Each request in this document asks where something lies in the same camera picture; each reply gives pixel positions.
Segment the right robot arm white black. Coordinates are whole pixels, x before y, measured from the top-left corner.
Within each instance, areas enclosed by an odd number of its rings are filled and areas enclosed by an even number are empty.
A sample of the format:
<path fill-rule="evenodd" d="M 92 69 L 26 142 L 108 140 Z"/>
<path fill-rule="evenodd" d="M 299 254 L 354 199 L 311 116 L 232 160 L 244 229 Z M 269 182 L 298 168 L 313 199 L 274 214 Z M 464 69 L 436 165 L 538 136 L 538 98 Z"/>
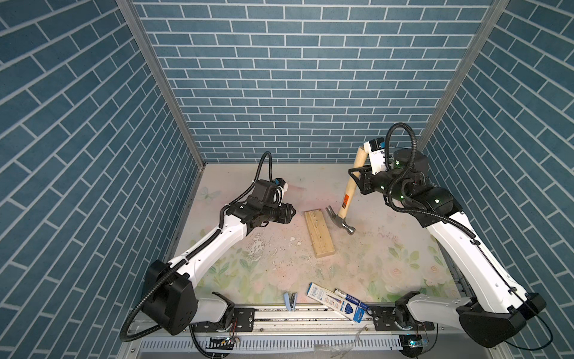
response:
<path fill-rule="evenodd" d="M 393 124 L 385 137 L 359 147 L 339 211 L 341 216 L 347 214 L 355 191 L 381 193 L 390 209 L 414 217 L 462 274 L 468 294 L 464 298 L 446 299 L 418 290 L 396 300 L 389 317 L 408 333 L 402 338 L 401 353 L 408 358 L 424 354 L 416 330 L 429 323 L 460 329 L 484 348 L 508 343 L 530 319 L 539 317 L 546 302 L 503 268 L 472 229 L 455 196 L 430 182 L 428 169 L 413 129 Z"/>

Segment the aluminium left corner post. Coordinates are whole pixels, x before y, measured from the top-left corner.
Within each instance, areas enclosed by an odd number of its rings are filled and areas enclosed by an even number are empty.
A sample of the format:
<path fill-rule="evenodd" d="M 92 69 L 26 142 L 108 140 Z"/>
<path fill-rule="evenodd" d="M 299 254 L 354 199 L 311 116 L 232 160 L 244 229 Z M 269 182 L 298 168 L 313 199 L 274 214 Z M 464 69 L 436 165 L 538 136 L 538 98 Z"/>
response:
<path fill-rule="evenodd" d="M 138 45 L 138 48 L 141 51 L 146 64 L 149 67 L 153 78 L 156 81 L 156 84 L 158 85 L 158 89 L 160 90 L 161 95 L 167 104 L 167 107 L 170 109 L 170 113 L 173 115 L 173 119 L 175 120 L 176 125 L 178 126 L 183 138 L 185 139 L 192 157 L 196 161 L 200 171 L 203 171 L 206 166 L 203 157 L 201 156 L 198 146 L 195 143 L 193 135 L 191 134 L 189 126 L 182 113 L 182 110 L 179 107 L 176 97 L 170 87 L 170 83 L 164 74 L 152 43 L 146 34 L 143 22 L 138 15 L 133 1 L 117 0 L 116 3 Z"/>

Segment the blue white tube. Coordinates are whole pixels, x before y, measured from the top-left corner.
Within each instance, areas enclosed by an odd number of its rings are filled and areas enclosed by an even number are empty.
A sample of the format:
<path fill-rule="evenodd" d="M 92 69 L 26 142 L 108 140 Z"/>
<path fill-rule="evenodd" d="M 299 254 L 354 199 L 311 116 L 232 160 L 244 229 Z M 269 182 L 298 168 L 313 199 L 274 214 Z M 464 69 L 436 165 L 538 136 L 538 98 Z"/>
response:
<path fill-rule="evenodd" d="M 339 290 L 339 289 L 335 289 L 335 293 L 336 293 L 339 297 L 341 297 L 341 298 L 347 300 L 348 302 L 350 302 L 350 303 L 356 305 L 357 307 L 359 307 L 359 308 L 361 308 L 361 309 L 363 309 L 363 310 L 365 310 L 365 311 L 368 311 L 368 310 L 369 310 L 369 306 L 368 306 L 367 304 L 361 302 L 359 299 L 355 298 L 354 296 L 351 296 L 351 295 L 349 295 L 348 293 L 345 293 L 345 292 L 343 292 L 342 290 Z"/>

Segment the wooden block with nails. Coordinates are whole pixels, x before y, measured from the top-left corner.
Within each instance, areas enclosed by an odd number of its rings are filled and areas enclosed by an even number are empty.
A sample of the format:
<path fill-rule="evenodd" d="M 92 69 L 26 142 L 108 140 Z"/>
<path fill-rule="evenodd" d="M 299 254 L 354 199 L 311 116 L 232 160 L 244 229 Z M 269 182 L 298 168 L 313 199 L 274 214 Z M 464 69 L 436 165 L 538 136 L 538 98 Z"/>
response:
<path fill-rule="evenodd" d="M 323 212 L 320 209 L 306 211 L 304 218 L 312 242 L 313 251 L 316 258 L 323 258 L 334 255 L 336 249 L 330 236 Z"/>

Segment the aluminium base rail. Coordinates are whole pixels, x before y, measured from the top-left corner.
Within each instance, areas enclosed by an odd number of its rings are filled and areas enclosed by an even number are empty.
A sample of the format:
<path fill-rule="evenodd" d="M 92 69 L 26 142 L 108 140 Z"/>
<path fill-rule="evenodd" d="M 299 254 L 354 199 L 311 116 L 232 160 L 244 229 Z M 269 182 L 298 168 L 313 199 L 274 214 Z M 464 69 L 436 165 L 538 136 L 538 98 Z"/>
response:
<path fill-rule="evenodd" d="M 124 343 L 119 358 L 200 358 L 195 343 L 227 358 L 511 358 L 501 344 L 492 349 L 473 342 L 461 330 L 433 323 L 402 331 L 386 308 L 361 323 L 345 319 L 324 305 L 244 305 L 227 331 L 208 324 L 176 336 L 160 330 Z"/>

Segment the aluminium right corner post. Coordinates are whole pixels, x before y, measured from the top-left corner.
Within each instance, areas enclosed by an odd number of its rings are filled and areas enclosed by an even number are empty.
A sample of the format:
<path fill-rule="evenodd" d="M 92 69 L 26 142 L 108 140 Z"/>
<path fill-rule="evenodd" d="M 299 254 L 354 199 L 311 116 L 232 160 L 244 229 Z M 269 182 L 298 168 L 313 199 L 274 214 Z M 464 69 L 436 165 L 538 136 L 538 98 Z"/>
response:
<path fill-rule="evenodd" d="M 423 151 L 423 149 L 429 144 L 434 132 L 442 122 L 442 118 L 448 107 L 451 105 L 460 86 L 466 79 L 466 76 L 490 37 L 495 25 L 501 18 L 506 7 L 508 7 L 509 2 L 509 0 L 494 0 L 487 9 L 484 19 L 482 19 L 476 34 L 469 42 L 469 46 L 454 72 L 454 76 L 445 87 L 444 94 L 437 102 L 433 114 L 430 116 L 426 127 L 419 137 L 418 144 L 420 151 Z"/>

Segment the blue white toothpaste box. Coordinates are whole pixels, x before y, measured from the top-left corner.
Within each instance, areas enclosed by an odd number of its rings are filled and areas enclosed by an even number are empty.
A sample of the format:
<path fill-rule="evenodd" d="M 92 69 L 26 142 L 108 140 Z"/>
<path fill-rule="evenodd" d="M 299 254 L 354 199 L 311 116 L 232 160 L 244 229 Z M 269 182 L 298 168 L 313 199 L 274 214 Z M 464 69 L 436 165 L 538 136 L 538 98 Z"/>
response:
<path fill-rule="evenodd" d="M 363 321 L 366 312 L 363 308 L 317 284 L 311 283 L 306 295 L 353 322 L 361 323 Z"/>

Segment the steel claw hammer wooden handle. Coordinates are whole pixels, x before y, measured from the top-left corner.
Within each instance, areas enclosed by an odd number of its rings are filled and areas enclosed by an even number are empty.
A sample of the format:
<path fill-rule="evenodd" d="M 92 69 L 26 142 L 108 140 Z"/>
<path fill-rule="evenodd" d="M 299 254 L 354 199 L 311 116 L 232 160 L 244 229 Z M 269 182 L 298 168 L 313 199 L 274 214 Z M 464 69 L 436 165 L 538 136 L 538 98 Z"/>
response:
<path fill-rule="evenodd" d="M 364 146 L 361 145 L 357 150 L 357 155 L 354 160 L 353 168 L 361 168 L 366 163 L 367 159 L 367 152 L 364 150 Z M 332 209 L 331 206 L 326 208 L 327 214 L 330 216 L 333 224 L 336 225 L 338 228 L 345 229 L 349 235 L 353 235 L 355 233 L 355 228 L 351 225 L 347 224 L 346 217 L 348 215 L 348 211 L 351 206 L 352 199 L 354 197 L 355 191 L 357 189 L 356 179 L 357 177 L 353 174 L 348 173 L 350 179 L 348 180 L 348 184 L 345 188 L 345 195 L 343 197 L 342 206 L 337 213 Z"/>

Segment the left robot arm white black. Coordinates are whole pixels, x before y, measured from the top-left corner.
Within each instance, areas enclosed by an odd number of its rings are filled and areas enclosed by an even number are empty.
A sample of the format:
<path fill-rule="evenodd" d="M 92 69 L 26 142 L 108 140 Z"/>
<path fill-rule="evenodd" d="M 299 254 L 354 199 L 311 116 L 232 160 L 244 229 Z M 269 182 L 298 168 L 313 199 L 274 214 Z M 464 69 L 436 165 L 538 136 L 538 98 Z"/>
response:
<path fill-rule="evenodd" d="M 195 290 L 209 269 L 253 230 L 270 223 L 289 224 L 295 216 L 294 206 L 283 200 L 286 181 L 273 175 L 261 179 L 264 164 L 273 164 L 268 151 L 262 155 L 250 186 L 221 208 L 213 230 L 182 254 L 150 265 L 141 300 L 127 315 L 120 341 L 132 342 L 159 330 L 177 335 L 201 323 L 216 331 L 232 326 L 235 305 L 230 299 L 220 293 L 198 298 Z"/>

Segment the blue clip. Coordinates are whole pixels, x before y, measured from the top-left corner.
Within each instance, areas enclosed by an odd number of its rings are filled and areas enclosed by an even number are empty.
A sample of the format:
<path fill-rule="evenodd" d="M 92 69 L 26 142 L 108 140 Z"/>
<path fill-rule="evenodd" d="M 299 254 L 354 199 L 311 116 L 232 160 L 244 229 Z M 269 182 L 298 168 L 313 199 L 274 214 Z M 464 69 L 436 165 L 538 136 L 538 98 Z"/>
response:
<path fill-rule="evenodd" d="M 287 311 L 295 311 L 297 304 L 297 293 L 287 293 L 283 294 L 283 299 Z"/>

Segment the aluminium corner post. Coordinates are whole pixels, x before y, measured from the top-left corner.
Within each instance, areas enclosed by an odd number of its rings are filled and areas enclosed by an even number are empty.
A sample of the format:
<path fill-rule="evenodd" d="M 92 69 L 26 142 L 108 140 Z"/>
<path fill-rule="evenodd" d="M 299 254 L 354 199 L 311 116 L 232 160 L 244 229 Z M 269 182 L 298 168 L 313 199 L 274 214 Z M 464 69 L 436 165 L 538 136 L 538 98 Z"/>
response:
<path fill-rule="evenodd" d="M 433 114 L 430 116 L 426 127 L 419 137 L 418 144 L 420 151 L 423 151 L 423 149 L 429 144 L 434 132 L 442 122 L 442 118 L 448 107 L 451 105 L 460 86 L 466 79 L 466 76 L 490 37 L 495 25 L 501 18 L 506 7 L 508 7 L 509 2 L 509 0 L 494 0 L 487 9 L 484 19 L 482 19 L 476 34 L 469 42 L 469 46 L 454 72 L 454 76 L 445 87 L 444 94 L 437 102 Z"/>
<path fill-rule="evenodd" d="M 153 78 L 156 81 L 156 84 L 158 85 L 158 89 L 160 90 L 161 95 L 167 104 L 167 107 L 170 109 L 170 113 L 173 115 L 173 119 L 175 120 L 176 125 L 178 126 L 183 138 L 185 139 L 192 157 L 196 161 L 200 171 L 203 171 L 206 166 L 203 157 L 201 156 L 198 146 L 195 143 L 193 135 L 191 134 L 189 126 L 182 113 L 182 110 L 179 107 L 176 97 L 170 87 L 170 83 L 164 74 L 152 43 L 146 34 L 143 22 L 138 15 L 133 1 L 117 0 L 116 3 L 138 45 L 138 48 L 141 51 L 146 64 L 149 67 Z"/>

